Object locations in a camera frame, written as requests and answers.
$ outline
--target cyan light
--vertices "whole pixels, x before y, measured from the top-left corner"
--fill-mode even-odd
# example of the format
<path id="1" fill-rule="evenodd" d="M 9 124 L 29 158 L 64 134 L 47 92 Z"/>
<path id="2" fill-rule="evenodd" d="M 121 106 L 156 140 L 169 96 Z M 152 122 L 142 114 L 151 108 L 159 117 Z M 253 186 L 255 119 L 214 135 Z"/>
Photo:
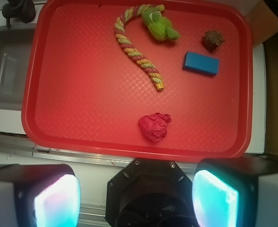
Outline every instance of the cyan light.
<path id="1" fill-rule="evenodd" d="M 207 170 L 195 174 L 192 200 L 201 227 L 235 227 L 239 192 Z"/>
<path id="2" fill-rule="evenodd" d="M 64 175 L 34 199 L 37 227 L 75 227 L 80 210 L 80 185 L 74 175 Z"/>

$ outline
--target crumpled red paper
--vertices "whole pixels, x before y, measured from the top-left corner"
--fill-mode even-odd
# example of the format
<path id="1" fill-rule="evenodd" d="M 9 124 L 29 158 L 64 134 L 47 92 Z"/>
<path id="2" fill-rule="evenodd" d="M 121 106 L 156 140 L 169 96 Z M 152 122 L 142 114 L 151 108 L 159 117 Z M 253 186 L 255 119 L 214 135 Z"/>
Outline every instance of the crumpled red paper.
<path id="1" fill-rule="evenodd" d="M 154 142 L 159 142 L 166 136 L 166 127 L 171 122 L 168 114 L 155 113 L 141 117 L 139 125 L 143 134 Z"/>

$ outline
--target brown rock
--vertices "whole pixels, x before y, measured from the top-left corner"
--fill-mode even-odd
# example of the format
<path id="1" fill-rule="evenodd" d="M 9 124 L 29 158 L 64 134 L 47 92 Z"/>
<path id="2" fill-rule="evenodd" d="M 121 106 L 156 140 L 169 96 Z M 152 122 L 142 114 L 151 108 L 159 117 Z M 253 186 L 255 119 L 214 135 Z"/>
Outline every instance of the brown rock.
<path id="1" fill-rule="evenodd" d="M 204 45 L 210 52 L 214 51 L 217 47 L 221 46 L 225 40 L 219 31 L 207 31 L 203 37 Z"/>

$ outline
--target faucet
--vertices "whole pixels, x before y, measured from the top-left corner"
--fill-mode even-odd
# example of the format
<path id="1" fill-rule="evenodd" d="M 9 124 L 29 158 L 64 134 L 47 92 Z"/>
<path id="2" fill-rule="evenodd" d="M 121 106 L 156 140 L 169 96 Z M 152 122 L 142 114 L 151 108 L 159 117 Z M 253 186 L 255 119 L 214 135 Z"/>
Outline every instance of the faucet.
<path id="1" fill-rule="evenodd" d="M 29 23 L 36 16 L 35 5 L 32 0 L 7 0 L 9 3 L 2 7 L 2 15 L 10 28 L 10 18 L 19 17 L 23 23 Z"/>

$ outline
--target red tray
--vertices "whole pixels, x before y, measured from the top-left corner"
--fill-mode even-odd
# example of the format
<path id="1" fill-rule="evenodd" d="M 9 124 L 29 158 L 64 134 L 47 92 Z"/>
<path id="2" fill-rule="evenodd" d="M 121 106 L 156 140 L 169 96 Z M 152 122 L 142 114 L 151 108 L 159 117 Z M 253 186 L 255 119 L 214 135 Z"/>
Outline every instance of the red tray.
<path id="1" fill-rule="evenodd" d="M 142 0 L 49 0 L 34 36 L 22 108 L 35 143 L 98 154 L 198 162 L 239 157 L 252 127 L 252 39 L 233 8 L 191 0 L 164 4 L 181 38 L 159 43 L 141 18 L 126 24 L 133 45 L 164 78 L 157 92 L 149 76 L 120 48 L 116 18 Z M 214 52 L 202 45 L 208 30 L 226 40 Z M 214 77 L 182 70 L 187 51 L 220 60 Z M 170 114 L 167 137 L 147 140 L 138 120 Z"/>

